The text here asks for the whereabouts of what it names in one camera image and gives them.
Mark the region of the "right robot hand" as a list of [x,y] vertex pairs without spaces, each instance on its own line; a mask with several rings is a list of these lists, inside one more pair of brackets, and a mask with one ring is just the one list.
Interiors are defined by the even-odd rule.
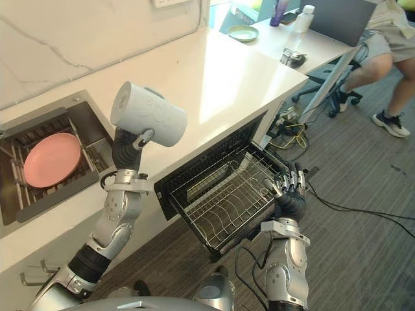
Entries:
[[282,183],[277,176],[274,176],[273,181],[268,178],[263,181],[274,197],[274,219],[288,218],[300,223],[306,210],[305,174],[299,162],[290,162],[287,165],[288,171],[279,167],[283,178]]

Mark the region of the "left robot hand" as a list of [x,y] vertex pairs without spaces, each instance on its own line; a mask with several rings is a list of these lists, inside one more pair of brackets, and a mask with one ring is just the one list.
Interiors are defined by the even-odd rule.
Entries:
[[112,159],[117,170],[139,171],[143,148],[152,140],[155,131],[147,129],[136,135],[116,128],[112,148]]

